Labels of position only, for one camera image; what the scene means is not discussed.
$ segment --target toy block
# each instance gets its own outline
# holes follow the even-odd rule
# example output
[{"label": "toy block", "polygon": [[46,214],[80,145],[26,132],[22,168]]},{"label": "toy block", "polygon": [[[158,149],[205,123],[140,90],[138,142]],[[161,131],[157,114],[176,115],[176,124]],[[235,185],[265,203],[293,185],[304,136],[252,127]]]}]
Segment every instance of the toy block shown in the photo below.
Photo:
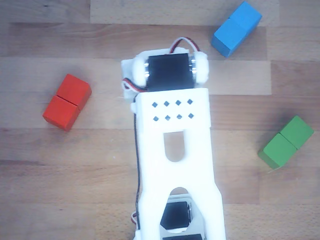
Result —
[{"label": "toy block", "polygon": [[227,58],[243,42],[246,34],[246,31],[239,27],[234,20],[228,19],[213,34],[211,45]]},{"label": "toy block", "polygon": [[311,137],[315,131],[306,124],[299,116],[295,116],[284,128],[280,134],[284,136],[296,149]]},{"label": "toy block", "polygon": [[211,45],[229,57],[258,25],[262,15],[244,1],[213,34]]},{"label": "toy block", "polygon": [[82,81],[71,74],[67,74],[56,92],[56,95],[78,106],[81,111],[91,93],[91,88],[87,82]]},{"label": "toy block", "polygon": [[246,31],[246,35],[249,35],[260,22],[262,15],[244,1],[229,18],[243,28]]},{"label": "toy block", "polygon": [[76,105],[59,96],[53,96],[42,116],[48,123],[69,131],[79,113],[80,110]]},{"label": "toy block", "polygon": [[296,151],[295,146],[280,133],[277,133],[275,137],[259,151],[258,156],[272,169],[277,169],[284,166]]}]

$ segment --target metal part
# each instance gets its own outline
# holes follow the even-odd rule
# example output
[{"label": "metal part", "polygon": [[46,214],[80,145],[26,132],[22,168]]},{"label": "metal part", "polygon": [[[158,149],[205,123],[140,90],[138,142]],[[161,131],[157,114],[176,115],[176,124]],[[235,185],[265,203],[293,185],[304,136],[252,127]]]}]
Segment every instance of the metal part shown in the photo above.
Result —
[{"label": "metal part", "polygon": [[192,72],[193,81],[196,82],[197,68],[196,68],[195,56],[193,55],[190,55],[189,57],[189,69],[190,69],[190,72]]},{"label": "metal part", "polygon": [[148,60],[146,60],[144,62],[144,77],[145,77],[145,82],[148,81],[148,78],[150,76],[150,73],[149,73],[149,62]]}]

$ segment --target white wire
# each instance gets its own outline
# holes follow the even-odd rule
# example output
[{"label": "white wire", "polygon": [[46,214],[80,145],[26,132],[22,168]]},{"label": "white wire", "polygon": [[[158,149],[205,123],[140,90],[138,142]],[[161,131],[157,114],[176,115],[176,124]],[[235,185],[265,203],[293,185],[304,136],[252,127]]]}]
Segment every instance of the white wire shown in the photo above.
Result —
[{"label": "white wire", "polygon": [[136,211],[134,211],[133,213],[131,213],[131,219],[132,219],[132,221],[134,221],[135,224],[137,225],[138,222],[137,222],[136,218],[134,217],[134,214],[135,214],[135,213],[136,213]]},{"label": "white wire", "polygon": [[190,41],[188,38],[184,37],[184,36],[181,36],[181,37],[178,37],[176,40],[174,40],[174,42],[172,43],[170,49],[169,49],[169,52],[172,51],[172,48],[176,45],[176,43],[180,40],[185,40],[188,44],[191,45],[191,47],[193,48],[193,51],[195,52],[198,52],[198,49],[196,48],[196,46],[194,45],[194,43],[192,41]]}]

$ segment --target black component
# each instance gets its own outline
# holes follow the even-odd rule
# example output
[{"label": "black component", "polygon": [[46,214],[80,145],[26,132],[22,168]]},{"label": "black component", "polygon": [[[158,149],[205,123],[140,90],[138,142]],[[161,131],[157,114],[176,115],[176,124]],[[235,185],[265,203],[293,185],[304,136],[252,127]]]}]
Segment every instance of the black component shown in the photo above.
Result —
[{"label": "black component", "polygon": [[202,240],[201,234],[192,234],[185,236],[169,236],[164,237],[162,240]]},{"label": "black component", "polygon": [[166,230],[187,228],[191,222],[190,208],[186,201],[168,202],[161,219]]},{"label": "black component", "polygon": [[187,53],[150,56],[148,63],[146,88],[149,92],[195,87]]}]

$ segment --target white 3d printed frame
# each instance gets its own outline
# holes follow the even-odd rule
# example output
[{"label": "white 3d printed frame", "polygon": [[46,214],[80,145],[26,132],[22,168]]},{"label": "white 3d printed frame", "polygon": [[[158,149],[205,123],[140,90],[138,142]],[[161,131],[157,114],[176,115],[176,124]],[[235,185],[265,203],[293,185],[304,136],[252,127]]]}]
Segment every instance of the white 3d printed frame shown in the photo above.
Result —
[{"label": "white 3d printed frame", "polygon": [[[152,56],[166,51],[144,53]],[[179,48],[178,52],[188,50]],[[124,78],[132,78],[131,61],[121,62]],[[162,240],[160,222],[168,197],[173,189],[182,187],[203,217],[205,239],[225,240],[222,196],[214,178],[208,89],[142,92],[135,97],[131,110],[136,114],[143,182],[138,201],[140,229],[136,229],[134,239]],[[185,156],[178,162],[166,157],[164,134],[172,132],[184,135]]]}]

